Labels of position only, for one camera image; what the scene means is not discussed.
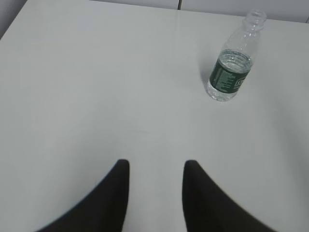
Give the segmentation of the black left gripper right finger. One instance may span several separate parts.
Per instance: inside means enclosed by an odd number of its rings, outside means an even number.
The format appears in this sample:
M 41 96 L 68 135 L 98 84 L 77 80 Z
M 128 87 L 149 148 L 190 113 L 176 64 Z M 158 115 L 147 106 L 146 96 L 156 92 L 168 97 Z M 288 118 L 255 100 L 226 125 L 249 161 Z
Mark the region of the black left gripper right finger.
M 183 169 L 183 215 L 188 232 L 272 232 L 208 176 L 195 160 Z

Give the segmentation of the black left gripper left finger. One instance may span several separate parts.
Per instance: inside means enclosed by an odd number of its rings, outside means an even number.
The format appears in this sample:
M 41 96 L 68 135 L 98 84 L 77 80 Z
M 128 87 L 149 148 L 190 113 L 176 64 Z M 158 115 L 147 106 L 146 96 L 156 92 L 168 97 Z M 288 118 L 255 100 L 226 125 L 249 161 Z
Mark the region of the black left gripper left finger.
M 130 166 L 118 160 L 101 182 L 41 232 L 121 232 L 129 197 Z

